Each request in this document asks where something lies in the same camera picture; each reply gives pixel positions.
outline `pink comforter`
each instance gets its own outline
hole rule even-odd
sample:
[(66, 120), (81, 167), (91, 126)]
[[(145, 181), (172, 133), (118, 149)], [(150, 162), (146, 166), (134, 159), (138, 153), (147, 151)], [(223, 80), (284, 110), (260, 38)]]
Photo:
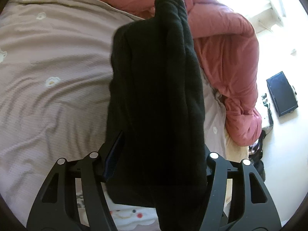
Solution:
[[(154, 0), (101, 0), (142, 18), (154, 16)], [(216, 0), (184, 0), (195, 51), (210, 82), (224, 96), (225, 126), (240, 146), (261, 133), (254, 108), (259, 45), (252, 25)]]

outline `dark fabric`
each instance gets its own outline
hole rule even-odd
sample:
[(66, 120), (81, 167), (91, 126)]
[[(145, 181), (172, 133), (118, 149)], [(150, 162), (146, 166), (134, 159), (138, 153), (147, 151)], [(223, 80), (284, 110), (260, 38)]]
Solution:
[(263, 149), (263, 140), (265, 136), (266, 133), (264, 130), (262, 130), (257, 145), (249, 146), (249, 160), (254, 165), (255, 169), (258, 171), (263, 181), (265, 181), (266, 176), (264, 171), (264, 164), (261, 161), (261, 159), (263, 157), (262, 149)]
[(0, 195), (0, 231), (3, 230), (27, 231), (20, 221), (14, 216)]
[(199, 63), (182, 0), (114, 36), (106, 141), (126, 143), (107, 190), (115, 203), (153, 206), (162, 231), (198, 230), (206, 159)]

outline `white flower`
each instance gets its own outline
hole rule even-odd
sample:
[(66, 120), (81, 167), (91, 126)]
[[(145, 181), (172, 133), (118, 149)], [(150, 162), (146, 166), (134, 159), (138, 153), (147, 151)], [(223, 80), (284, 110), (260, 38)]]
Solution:
[(45, 12), (41, 12), (37, 15), (36, 19), (37, 20), (43, 20), (46, 18), (46, 13)]
[(6, 56), (7, 56), (7, 52), (6, 51), (2, 51), (0, 49), (0, 63), (4, 61)]
[(61, 81), (61, 79), (59, 77), (50, 77), (46, 80), (46, 87), (53, 87), (55, 85), (57, 85), (59, 82)]

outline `beige bedsheet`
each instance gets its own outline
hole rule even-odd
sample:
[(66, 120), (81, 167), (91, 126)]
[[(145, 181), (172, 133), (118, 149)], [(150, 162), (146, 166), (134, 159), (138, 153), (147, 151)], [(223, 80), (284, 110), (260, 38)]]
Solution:
[[(0, 15), (0, 194), (24, 225), (56, 160), (104, 142), (111, 39), (133, 20), (98, 0), (10, 0)], [(228, 157), (223, 105), (204, 88), (206, 144)]]

